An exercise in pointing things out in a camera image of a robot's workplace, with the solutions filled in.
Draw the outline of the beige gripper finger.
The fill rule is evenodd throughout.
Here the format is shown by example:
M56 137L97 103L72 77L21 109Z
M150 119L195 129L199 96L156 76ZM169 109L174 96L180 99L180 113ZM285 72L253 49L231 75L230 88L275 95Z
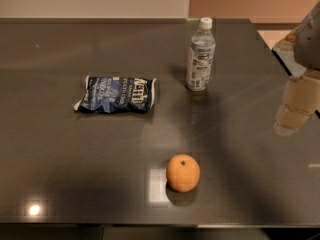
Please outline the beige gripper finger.
M290 136L320 108L320 71L307 69L287 81L274 124L280 136Z

